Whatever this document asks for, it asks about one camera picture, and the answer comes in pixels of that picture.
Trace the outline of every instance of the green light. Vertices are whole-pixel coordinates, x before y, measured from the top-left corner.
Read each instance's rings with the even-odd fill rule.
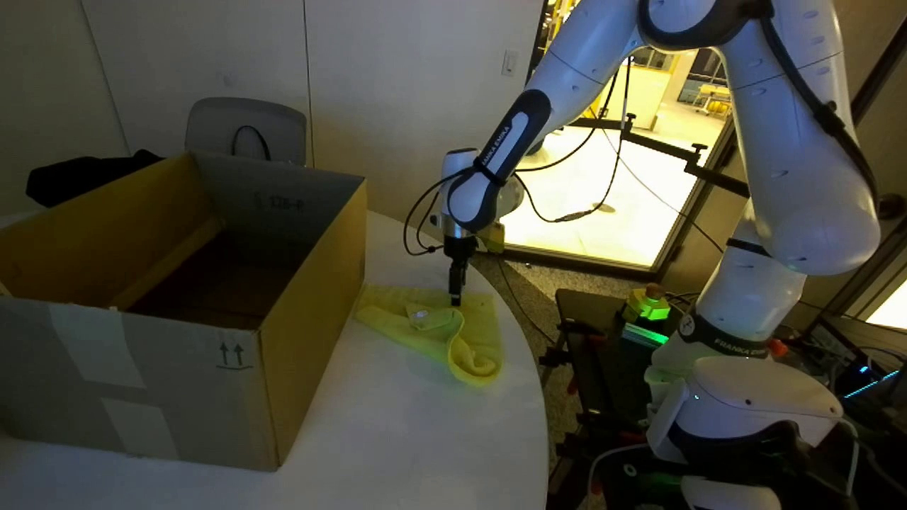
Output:
[[[627,321],[666,321],[673,315],[673,302],[656,287],[637,287],[627,295]]]
[[[670,334],[652,331],[652,328],[640,328],[640,325],[635,325],[635,324],[625,324],[622,336],[629,339],[629,342],[650,346],[650,348],[661,348],[661,346],[670,342]]]

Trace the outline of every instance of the chair backrest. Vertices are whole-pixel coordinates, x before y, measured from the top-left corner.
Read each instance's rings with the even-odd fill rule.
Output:
[[[306,117],[275,101],[208,96],[190,110],[188,151],[306,164]]]

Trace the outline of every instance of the wall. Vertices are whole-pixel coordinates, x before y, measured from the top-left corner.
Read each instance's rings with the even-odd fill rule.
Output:
[[[368,176],[402,219],[442,156],[481,145],[518,96],[538,0],[310,0],[316,164]]]
[[[0,216],[35,210],[29,171],[121,156],[79,0],[0,0]]]
[[[849,63],[849,79],[850,79],[850,96],[860,91],[860,86],[867,79],[867,74],[875,67],[881,50],[898,30],[898,25],[907,19],[905,0],[836,0],[841,37],[844,37],[844,63]],[[864,156],[871,159],[881,192],[905,192],[907,196],[907,178],[905,178],[905,161],[907,147],[898,135],[898,125],[907,117],[905,101],[905,70],[907,63],[901,59],[895,77],[885,86],[885,91],[875,96],[871,114],[860,121],[860,141],[864,147]],[[729,164],[729,172],[742,178],[742,164],[734,156]],[[712,189],[697,223],[712,233],[717,241],[729,237],[737,219],[742,216],[742,198]],[[684,250],[677,260],[670,267],[664,284],[677,292],[693,292],[707,284],[717,264],[715,250],[704,241],[701,233],[690,233],[684,237]],[[841,277],[810,277],[805,288],[805,302],[797,312],[797,324],[810,321],[844,284],[850,274]]]
[[[202,96],[310,108],[303,0],[83,0],[131,151],[175,156]]]

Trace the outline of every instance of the cable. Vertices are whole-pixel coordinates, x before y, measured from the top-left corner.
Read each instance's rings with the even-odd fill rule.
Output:
[[[622,118],[625,118],[625,125],[622,125],[619,147],[610,141],[615,159],[612,159],[612,171],[610,171],[608,186],[603,186],[600,198],[598,198],[591,210],[576,210],[576,212],[549,219],[549,216],[545,216],[545,212],[538,210],[538,203],[537,203],[537,198],[532,198],[532,189],[521,181],[521,176],[515,176],[515,181],[518,181],[521,189],[527,192],[527,202],[531,202],[531,206],[532,206],[532,212],[537,212],[538,222],[545,222],[545,223],[579,222],[579,219],[588,219],[588,216],[598,212],[598,210],[603,206],[603,202],[610,198],[610,192],[612,192],[612,186],[615,186],[615,178],[619,178],[619,164],[622,164],[622,159],[625,159],[625,134],[627,134],[627,125],[629,125],[629,121],[627,121],[627,118],[629,118],[629,117],[627,117],[627,104],[629,104],[629,74],[633,74],[633,63],[627,59],[627,63],[625,63],[625,104],[622,104]],[[612,86],[610,86],[610,91],[608,91],[608,104],[610,104],[610,98],[612,98],[615,83],[619,83],[619,74],[612,77]]]
[[[849,471],[849,484],[844,484],[849,499],[853,499],[853,482],[856,482],[856,471],[860,471],[860,431],[849,420],[841,420],[841,424],[849,428],[850,441],[853,441],[853,448],[850,448],[850,471]]]
[[[596,482],[596,471],[598,471],[598,462],[610,460],[610,455],[622,455],[627,450],[644,450],[650,444],[622,444],[622,448],[612,448],[612,450],[603,450],[593,460],[593,467],[591,467],[591,477],[588,477],[588,492],[593,492],[593,482]]]
[[[652,196],[659,198],[664,206],[670,206],[674,216],[690,219],[686,212],[674,210],[664,196],[659,196],[627,161],[622,161],[622,166]],[[694,219],[690,219],[690,223],[717,250],[727,251]]]
[[[423,189],[423,196],[408,206],[406,222],[402,222],[402,250],[406,250],[406,256],[428,256],[428,251],[438,251],[438,247],[426,247],[426,244],[423,244],[423,227],[426,227],[426,222],[428,222],[428,216],[432,216],[432,210],[435,210],[435,203],[438,203],[440,189],[442,189],[449,181],[459,178],[459,176],[463,176],[463,172],[452,172],[452,176],[435,181],[435,183],[432,183],[428,189]],[[432,192],[435,192],[435,198],[432,198],[423,222],[416,223],[416,244],[421,244],[421,251],[416,251],[416,250],[408,244],[408,227],[413,223],[413,216],[416,216],[421,203],[423,203]]]
[[[867,444],[864,444],[864,460],[881,482],[887,482],[895,492],[901,492],[901,499],[907,499],[907,488],[878,464],[875,450]]]
[[[610,79],[610,87],[608,87],[608,96],[603,96],[603,104],[598,110],[598,121],[608,118],[608,108],[612,104],[612,93],[615,93],[615,83],[619,83],[619,70],[612,74]],[[591,134],[569,151],[565,154],[561,159],[557,161],[547,161],[547,164],[538,164],[538,166],[515,166],[515,172],[545,172],[545,171],[552,171],[558,166],[561,161],[572,159],[579,151],[583,151],[591,145],[591,138],[596,135],[598,128],[591,128]]]

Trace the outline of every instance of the equipment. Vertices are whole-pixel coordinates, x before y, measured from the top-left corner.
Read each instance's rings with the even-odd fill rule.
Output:
[[[710,376],[710,387],[748,396],[756,387],[754,380],[776,370],[768,363],[768,336],[799,300],[805,277],[856,268],[878,247],[875,189],[853,141],[841,37],[831,0],[583,0],[490,141],[479,154],[457,151],[445,159],[449,292],[459,302],[466,264],[476,250],[474,233],[493,223],[497,196],[518,159],[549,130],[572,121],[622,59],[644,43],[670,50],[704,46],[721,50],[752,189],[748,212],[722,264],[647,370],[659,411],[650,441],[659,455],[684,460],[684,453],[664,453],[673,428],[684,424],[684,433],[710,441],[717,440],[710,431],[715,420],[694,420],[704,409],[686,403],[690,390],[661,406],[664,393],[681,387],[697,360],[721,356],[707,368],[707,373],[722,373]],[[754,366],[742,370],[722,366],[741,363],[734,356],[754,356],[748,360]],[[712,409],[717,421],[729,424],[721,440],[754,433],[737,431],[742,421],[802,424],[799,411],[807,411],[807,403],[795,399],[790,390],[814,387],[807,376],[786,370],[765,387],[773,390],[772,403],[788,409],[783,414],[759,406]],[[810,444],[840,414],[823,420]]]
[[[776,421],[797,424],[795,433],[816,448],[841,414],[840,399],[826,386],[802,376],[802,370],[790,366],[748,356],[704,356],[684,386],[673,386],[647,440],[659,460],[690,462],[690,455],[727,455],[704,464],[722,464],[721,471],[729,474],[734,471],[729,464],[737,462],[729,460],[729,453],[772,448],[772,433],[776,433],[772,428]]]

